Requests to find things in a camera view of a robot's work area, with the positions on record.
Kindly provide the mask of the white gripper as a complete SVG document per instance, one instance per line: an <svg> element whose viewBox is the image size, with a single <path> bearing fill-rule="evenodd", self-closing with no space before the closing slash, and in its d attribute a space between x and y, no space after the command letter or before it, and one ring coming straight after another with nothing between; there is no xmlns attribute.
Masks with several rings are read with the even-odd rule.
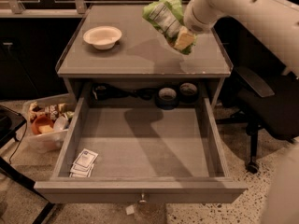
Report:
<svg viewBox="0 0 299 224"><path fill-rule="evenodd" d="M209 32L223 17L225 14L213 8L206 0L191 0L185 8L184 26L178 32L174 48L186 49L195 41L195 34Z"/></svg>

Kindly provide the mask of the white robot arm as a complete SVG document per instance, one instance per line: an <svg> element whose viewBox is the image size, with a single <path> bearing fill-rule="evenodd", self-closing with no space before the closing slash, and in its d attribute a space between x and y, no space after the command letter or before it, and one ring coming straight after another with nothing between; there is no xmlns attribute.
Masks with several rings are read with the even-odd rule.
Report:
<svg viewBox="0 0 299 224"><path fill-rule="evenodd" d="M183 22L196 34L230 16L299 76L299 8L287 0L191 0ZM261 224L299 224L299 145L278 164Z"/></svg>

